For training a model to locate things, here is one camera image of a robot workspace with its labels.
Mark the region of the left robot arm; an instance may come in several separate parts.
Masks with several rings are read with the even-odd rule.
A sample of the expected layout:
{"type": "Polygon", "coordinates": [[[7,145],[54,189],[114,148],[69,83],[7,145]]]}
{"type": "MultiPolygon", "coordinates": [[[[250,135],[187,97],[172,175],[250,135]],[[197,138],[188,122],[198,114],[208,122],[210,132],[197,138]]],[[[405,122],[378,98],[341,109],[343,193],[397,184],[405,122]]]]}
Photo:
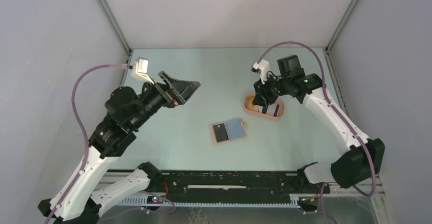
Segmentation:
{"type": "Polygon", "coordinates": [[[101,178],[136,139],[139,128],[160,108],[185,104],[200,87],[197,81],[177,80],[159,73],[162,83],[146,82],[141,94],[131,87],[115,89],[105,103],[107,114],[89,138],[80,165],[64,188],[38,209],[53,223],[97,223],[109,209],[126,197],[160,188],[160,170],[152,163],[139,165],[130,175],[96,190],[101,178]]]}

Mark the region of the beige leather card holder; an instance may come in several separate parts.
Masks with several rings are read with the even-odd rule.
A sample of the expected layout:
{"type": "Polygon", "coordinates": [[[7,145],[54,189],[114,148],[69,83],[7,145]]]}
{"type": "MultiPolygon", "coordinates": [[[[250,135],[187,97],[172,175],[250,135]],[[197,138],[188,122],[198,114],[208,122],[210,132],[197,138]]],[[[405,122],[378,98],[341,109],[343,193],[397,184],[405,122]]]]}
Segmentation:
{"type": "Polygon", "coordinates": [[[248,125],[242,118],[234,118],[231,120],[210,124],[209,131],[210,131],[212,143],[214,145],[222,145],[225,143],[231,143],[234,141],[248,138],[248,125]],[[216,143],[214,139],[212,125],[220,124],[220,123],[225,124],[229,140],[221,143],[216,143]]]}

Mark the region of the gold credit card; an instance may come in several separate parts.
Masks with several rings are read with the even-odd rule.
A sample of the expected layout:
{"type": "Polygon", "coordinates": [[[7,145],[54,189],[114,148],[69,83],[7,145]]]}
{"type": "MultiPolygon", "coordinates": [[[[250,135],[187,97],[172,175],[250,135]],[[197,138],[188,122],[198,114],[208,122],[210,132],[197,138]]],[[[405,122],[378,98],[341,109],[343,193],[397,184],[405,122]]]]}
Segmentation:
{"type": "Polygon", "coordinates": [[[247,101],[246,109],[254,112],[259,112],[259,106],[253,104],[254,98],[250,97],[247,101]]]}

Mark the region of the white credit card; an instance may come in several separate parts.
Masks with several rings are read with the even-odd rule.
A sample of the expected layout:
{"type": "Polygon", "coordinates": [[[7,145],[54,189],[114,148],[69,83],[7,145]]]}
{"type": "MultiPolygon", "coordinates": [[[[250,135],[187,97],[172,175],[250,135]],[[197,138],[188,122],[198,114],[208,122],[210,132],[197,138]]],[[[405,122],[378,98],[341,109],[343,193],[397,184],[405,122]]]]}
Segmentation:
{"type": "Polygon", "coordinates": [[[261,114],[269,115],[272,117],[278,117],[280,111],[280,105],[279,104],[272,104],[268,107],[259,107],[259,112],[261,114]]]}

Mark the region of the black credit card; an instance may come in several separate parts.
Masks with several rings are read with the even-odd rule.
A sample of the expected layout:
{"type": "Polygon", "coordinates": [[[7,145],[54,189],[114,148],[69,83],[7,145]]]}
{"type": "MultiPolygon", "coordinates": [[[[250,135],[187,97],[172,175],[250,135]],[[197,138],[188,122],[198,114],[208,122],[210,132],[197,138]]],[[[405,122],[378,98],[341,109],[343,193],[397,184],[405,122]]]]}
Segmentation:
{"type": "Polygon", "coordinates": [[[221,143],[229,140],[226,126],[224,123],[212,125],[212,129],[216,143],[221,143]]]}

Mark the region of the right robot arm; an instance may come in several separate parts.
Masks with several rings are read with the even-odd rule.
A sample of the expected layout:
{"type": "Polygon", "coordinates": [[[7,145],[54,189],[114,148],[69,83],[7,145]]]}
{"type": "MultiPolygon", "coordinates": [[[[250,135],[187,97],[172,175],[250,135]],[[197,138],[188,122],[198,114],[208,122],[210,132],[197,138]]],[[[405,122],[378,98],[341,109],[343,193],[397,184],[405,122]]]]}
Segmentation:
{"type": "Polygon", "coordinates": [[[269,62],[259,60],[252,72],[260,79],[253,84],[253,105],[269,108],[280,96],[289,95],[309,109],[333,134],[340,158],[333,163],[312,163],[300,168],[297,188],[310,192],[317,183],[336,182],[350,188],[371,178],[376,181],[384,157],[385,145],[361,131],[334,102],[322,79],[315,73],[306,75],[297,55],[277,61],[280,75],[270,71],[269,62]]]}

